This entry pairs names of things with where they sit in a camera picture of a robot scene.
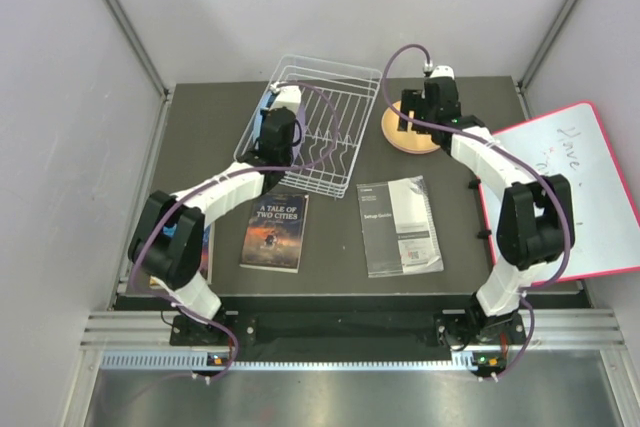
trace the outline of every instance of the metal post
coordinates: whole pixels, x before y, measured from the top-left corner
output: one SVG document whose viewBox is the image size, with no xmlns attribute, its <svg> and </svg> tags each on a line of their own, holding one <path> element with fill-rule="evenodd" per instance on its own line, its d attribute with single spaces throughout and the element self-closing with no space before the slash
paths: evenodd
<svg viewBox="0 0 640 427">
<path fill-rule="evenodd" d="M 538 50 L 536 50 L 536 53 L 533 56 L 533 59 L 531 59 L 531 62 L 529 62 L 529 65 L 527 66 L 527 69 L 525 70 L 524 75 L 522 76 L 522 79 L 518 82 L 518 85 L 520 86 L 520 89 L 523 92 L 523 94 L 526 93 L 526 90 L 531 85 L 531 82 L 533 81 L 534 77 L 538 73 L 538 70 L 540 70 L 540 66 L 544 62 L 544 59 L 549 54 L 549 51 L 551 50 L 551 47 L 557 40 L 558 35 L 560 35 L 560 32 L 562 32 L 562 29 L 565 27 L 567 21 L 569 20 L 569 17 L 571 16 L 576 5 L 578 4 L 578 1 L 579 0 L 565 0 L 564 3 L 562 4 L 560 11 L 556 15 L 556 18 L 554 19 L 553 23 L 551 24 L 551 27 L 549 27 L 549 30 L 547 31 L 544 38 L 542 39 L 542 42 L 540 43 Z"/>
<path fill-rule="evenodd" d="M 120 1 L 119 0 L 104 0 L 104 1 L 107 4 L 107 8 L 113 14 L 113 17 L 116 20 L 125 38 L 127 39 L 127 42 L 133 49 L 133 52 L 135 53 L 136 57 L 142 64 L 142 67 L 144 68 L 145 72 L 149 76 L 151 83 L 153 83 L 154 87 L 160 93 L 160 95 L 167 97 L 169 94 L 169 89 L 162 82 L 162 78 L 160 77 L 160 74 L 158 73 L 157 69 L 153 65 L 153 62 L 151 61 L 149 54 L 147 54 L 147 51 L 142 45 L 142 42 L 140 41 L 138 34 L 136 33 L 135 29 L 133 28 L 133 25 L 131 24 L 131 21 L 127 17 L 127 14 L 125 13 L 124 9 L 122 8 L 122 5 L 120 4 Z"/>
</svg>

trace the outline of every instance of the book title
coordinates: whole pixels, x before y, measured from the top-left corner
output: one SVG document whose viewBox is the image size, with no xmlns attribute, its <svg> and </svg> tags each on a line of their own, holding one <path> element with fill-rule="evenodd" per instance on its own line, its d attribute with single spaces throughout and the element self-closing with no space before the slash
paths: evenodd
<svg viewBox="0 0 640 427">
<path fill-rule="evenodd" d="M 258 210 L 259 219 L 298 220 L 298 208 L 284 205 L 262 205 Z"/>
</svg>

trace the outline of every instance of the handwriting on whiteboard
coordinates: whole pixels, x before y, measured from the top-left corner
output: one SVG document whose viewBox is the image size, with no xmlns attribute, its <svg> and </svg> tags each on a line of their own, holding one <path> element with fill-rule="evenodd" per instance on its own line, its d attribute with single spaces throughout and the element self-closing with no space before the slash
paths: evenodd
<svg viewBox="0 0 640 427">
<path fill-rule="evenodd" d="M 567 129 L 558 129 L 556 131 L 558 134 L 557 146 L 551 146 L 549 149 L 545 150 L 543 153 L 545 160 L 542 162 L 538 162 L 536 164 L 536 169 L 542 175 L 549 175 L 549 162 L 551 161 L 551 155 L 562 155 L 567 162 L 569 162 L 569 167 L 577 171 L 580 167 L 580 159 L 578 158 L 578 154 L 576 153 L 575 148 L 575 138 L 579 137 L 582 132 L 580 132 L 575 127 L 570 127 Z"/>
</svg>

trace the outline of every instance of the round tan plate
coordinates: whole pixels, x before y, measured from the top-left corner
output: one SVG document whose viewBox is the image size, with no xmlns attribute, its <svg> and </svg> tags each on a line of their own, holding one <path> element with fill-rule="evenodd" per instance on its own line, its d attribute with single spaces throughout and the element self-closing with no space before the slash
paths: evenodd
<svg viewBox="0 0 640 427">
<path fill-rule="evenodd" d="M 400 102 L 396 102 L 393 106 L 400 110 Z M 431 142 L 429 134 L 418 134 L 411 130 L 411 124 L 406 132 L 398 131 L 398 114 L 393 110 L 387 109 L 382 116 L 382 133 L 396 149 L 409 154 L 428 154 L 434 150 L 438 150 L 440 146 Z"/>
</svg>

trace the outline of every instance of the white wall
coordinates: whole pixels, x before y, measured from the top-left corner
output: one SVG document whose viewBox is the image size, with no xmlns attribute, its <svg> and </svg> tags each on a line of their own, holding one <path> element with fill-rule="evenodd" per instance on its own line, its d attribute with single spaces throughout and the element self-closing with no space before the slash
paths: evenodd
<svg viewBox="0 0 640 427">
<path fill-rule="evenodd" d="M 517 78 L 562 1 L 121 0 L 169 83 L 268 79 L 285 53 L 382 69 L 409 42 L 459 75 Z"/>
<path fill-rule="evenodd" d="M 0 0 L 0 424 L 61 415 L 160 106 L 102 0 Z"/>
<path fill-rule="evenodd" d="M 640 205 L 639 32 L 638 0 L 582 0 L 527 92 L 537 114 L 582 99 L 596 104 L 636 205 Z M 640 371 L 640 272 L 594 279 L 588 285 L 598 303 L 615 309 Z"/>
</svg>

